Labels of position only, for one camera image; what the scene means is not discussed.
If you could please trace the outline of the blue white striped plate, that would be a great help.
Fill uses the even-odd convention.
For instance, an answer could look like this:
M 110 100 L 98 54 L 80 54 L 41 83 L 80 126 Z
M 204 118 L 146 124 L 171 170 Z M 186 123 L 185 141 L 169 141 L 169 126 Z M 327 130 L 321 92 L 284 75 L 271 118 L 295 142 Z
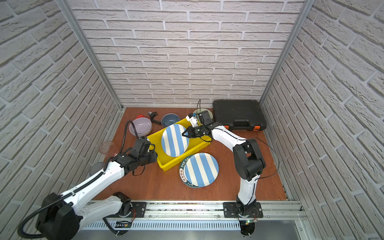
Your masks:
M 185 127 L 173 124 L 165 128 L 162 134 L 163 151 L 170 157 L 176 158 L 183 155 L 189 147 L 189 139 L 182 136 Z

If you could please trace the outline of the green rimmed white plate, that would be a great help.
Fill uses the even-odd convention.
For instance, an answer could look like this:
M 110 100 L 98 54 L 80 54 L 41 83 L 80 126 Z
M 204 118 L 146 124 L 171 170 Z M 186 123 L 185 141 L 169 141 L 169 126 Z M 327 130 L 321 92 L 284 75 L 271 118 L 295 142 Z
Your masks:
M 182 160 L 182 162 L 181 162 L 181 164 L 180 164 L 180 166 L 179 166 L 179 174 L 180 174 L 180 178 L 181 178 L 182 182 L 183 182 L 186 186 L 188 186 L 188 187 L 190 187 L 190 188 L 193 188 L 193 189 L 198 189 L 199 187 L 193 185 L 192 183 L 190 183 L 190 182 L 187 180 L 186 175 L 185 175 L 185 167 L 186 167 L 186 165 L 187 165 L 188 160 L 189 160 L 191 157 L 192 157 L 192 155 L 190 155 L 190 156 L 186 157 L 184 160 Z

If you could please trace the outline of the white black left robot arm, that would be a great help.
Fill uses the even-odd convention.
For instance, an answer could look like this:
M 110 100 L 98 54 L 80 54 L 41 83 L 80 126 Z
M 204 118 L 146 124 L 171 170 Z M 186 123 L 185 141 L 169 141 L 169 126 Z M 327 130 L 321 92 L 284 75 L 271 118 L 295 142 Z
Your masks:
M 97 203 L 89 204 L 89 201 L 137 167 L 156 162 L 157 156 L 155 150 L 144 154 L 131 151 L 127 155 L 117 155 L 106 169 L 98 171 L 78 186 L 61 195 L 48 195 L 36 222 L 37 230 L 48 240 L 70 240 L 79 230 L 102 218 L 112 215 L 126 217 L 135 213 L 131 199 L 121 192 Z

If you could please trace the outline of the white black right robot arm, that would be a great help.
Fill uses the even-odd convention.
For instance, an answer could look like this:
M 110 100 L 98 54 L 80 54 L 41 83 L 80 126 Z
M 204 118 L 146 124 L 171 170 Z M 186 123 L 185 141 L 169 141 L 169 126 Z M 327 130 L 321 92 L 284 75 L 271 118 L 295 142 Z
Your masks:
M 236 203 L 238 213 L 246 215 L 249 211 L 257 208 L 257 183 L 266 163 L 255 139 L 237 136 L 218 123 L 197 127 L 190 126 L 182 133 L 182 136 L 192 139 L 209 136 L 231 150 L 234 154 L 236 171 L 241 178 Z

